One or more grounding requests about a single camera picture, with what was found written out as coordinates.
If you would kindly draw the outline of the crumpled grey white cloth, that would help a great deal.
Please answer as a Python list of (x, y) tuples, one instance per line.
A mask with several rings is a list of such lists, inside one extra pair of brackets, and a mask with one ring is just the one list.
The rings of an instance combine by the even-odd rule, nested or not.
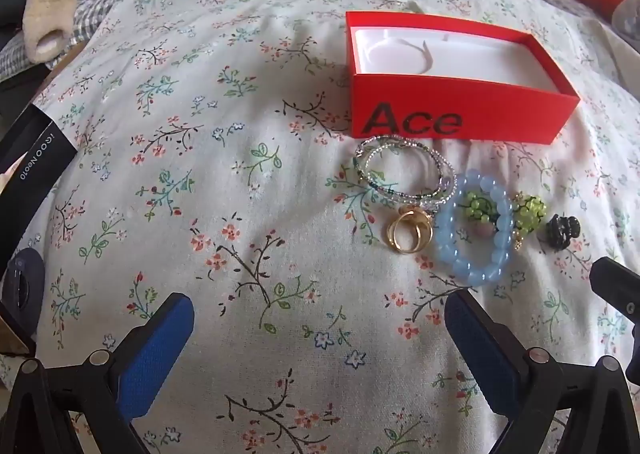
[(640, 43), (640, 0), (623, 0), (612, 14), (612, 27), (636, 48)]

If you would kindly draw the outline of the black flower hair clip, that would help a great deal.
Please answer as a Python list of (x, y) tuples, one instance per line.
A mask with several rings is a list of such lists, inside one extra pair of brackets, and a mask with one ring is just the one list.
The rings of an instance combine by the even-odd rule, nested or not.
[(555, 214), (546, 224), (546, 238), (548, 245), (555, 251), (567, 249), (572, 240), (580, 237), (579, 220), (575, 216), (560, 216)]

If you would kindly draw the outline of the black iQOO phone box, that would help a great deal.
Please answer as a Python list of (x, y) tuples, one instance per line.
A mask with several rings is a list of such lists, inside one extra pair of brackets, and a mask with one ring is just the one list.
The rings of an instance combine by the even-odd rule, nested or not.
[(1, 273), (43, 200), (77, 154), (52, 118), (29, 104), (1, 140), (1, 171), (17, 167), (1, 191)]

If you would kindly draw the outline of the red Ace jewelry box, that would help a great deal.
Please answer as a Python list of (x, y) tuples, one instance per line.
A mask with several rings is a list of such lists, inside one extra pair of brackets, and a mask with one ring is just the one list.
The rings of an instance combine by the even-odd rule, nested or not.
[(551, 143), (579, 96), (533, 35), (431, 14), (349, 11), (350, 133)]

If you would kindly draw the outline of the floral bed sheet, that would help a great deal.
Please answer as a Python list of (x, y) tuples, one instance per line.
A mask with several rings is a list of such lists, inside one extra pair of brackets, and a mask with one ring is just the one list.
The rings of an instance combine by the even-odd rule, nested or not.
[(108, 0), (37, 97), (77, 145), (23, 244), (47, 268), (48, 367), (114, 349), (173, 292), (195, 326), (148, 415), (153, 453), (484, 453), (501, 419), (442, 319), (457, 280), (383, 240), (395, 208), (352, 169), (345, 14), (439, 14), (536, 37), (580, 102), (549, 145), (442, 141), (458, 170), (575, 216), (478, 300), (556, 359), (627, 362), (591, 292), (639, 264), (639, 103), (611, 29), (576, 0)]

